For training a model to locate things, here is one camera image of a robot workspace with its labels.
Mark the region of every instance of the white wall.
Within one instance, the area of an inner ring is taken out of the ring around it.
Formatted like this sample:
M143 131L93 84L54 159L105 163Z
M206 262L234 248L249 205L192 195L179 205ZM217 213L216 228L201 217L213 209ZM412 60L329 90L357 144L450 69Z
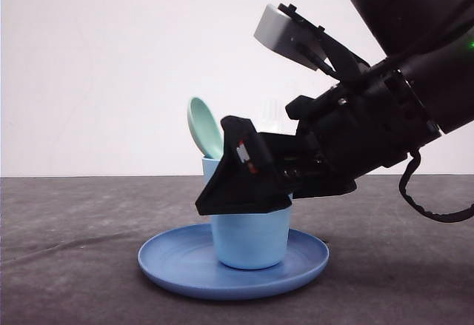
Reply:
M191 96L263 130L272 104L283 119L288 101L333 83L253 38L280 2L384 57L349 0L1 0L3 176L199 174ZM474 124L423 152L420 172L474 173Z

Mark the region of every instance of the blue saucer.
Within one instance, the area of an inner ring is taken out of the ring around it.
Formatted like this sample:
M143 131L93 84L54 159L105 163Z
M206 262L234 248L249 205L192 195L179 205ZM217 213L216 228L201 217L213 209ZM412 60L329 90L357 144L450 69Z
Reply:
M160 287L193 298L243 300L289 292L311 282L326 267L329 250L307 233L290 230L287 254L273 267L242 270L217 260L210 224L172 229L138 251L138 264Z

